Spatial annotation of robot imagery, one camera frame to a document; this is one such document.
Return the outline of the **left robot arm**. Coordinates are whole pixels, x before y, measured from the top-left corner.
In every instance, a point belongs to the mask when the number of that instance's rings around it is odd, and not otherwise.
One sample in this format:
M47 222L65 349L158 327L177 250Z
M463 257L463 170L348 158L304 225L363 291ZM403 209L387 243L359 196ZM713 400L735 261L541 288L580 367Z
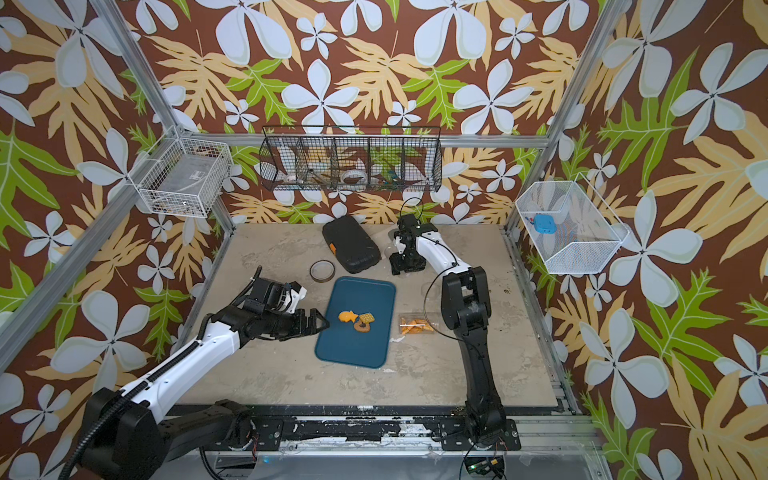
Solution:
M221 400L202 411L169 418L181 397L215 366L252 340L284 342L329 328L307 291L254 274L218 312L207 315L184 347L117 391L103 388L86 404L78 443L60 470L84 469L103 479L149 479L166 462L214 443L243 445L253 429L250 410Z

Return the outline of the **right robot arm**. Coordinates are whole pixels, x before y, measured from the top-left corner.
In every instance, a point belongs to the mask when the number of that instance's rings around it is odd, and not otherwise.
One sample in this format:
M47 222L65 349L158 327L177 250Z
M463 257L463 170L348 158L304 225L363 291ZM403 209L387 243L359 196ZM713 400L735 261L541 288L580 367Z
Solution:
M463 261L437 228L413 214L397 220L390 233L396 251L389 257L392 273L411 273L431 266L441 282L440 312L449 337L458 342L467 384L465 431L476 446L492 446L509 432L496 388L488 348L492 314L486 272Z

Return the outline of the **orange fish-shaped cookie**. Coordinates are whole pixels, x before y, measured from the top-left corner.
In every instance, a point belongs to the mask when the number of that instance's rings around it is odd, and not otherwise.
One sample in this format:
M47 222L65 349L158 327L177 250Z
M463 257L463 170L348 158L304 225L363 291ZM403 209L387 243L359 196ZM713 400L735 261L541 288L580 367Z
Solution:
M338 319L343 323L355 322L358 315L353 311L342 311L338 315Z

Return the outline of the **clear plastic cookie jar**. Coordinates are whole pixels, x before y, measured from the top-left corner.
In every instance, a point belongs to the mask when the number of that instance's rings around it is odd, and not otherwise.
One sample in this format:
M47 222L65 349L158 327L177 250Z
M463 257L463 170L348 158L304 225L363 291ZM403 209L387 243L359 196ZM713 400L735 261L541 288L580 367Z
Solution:
M404 250L405 245L401 242L400 237L395 235L389 240L386 249L386 255L387 257L391 257L393 255L400 256L403 254Z

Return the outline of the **round brown cookie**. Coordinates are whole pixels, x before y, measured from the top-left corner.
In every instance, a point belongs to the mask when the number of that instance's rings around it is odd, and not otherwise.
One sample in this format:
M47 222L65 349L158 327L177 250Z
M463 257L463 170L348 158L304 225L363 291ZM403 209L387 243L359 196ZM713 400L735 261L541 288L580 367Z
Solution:
M363 320L356 321L353 324L353 327L357 332L361 332L361 333L367 333L371 330L370 324Z

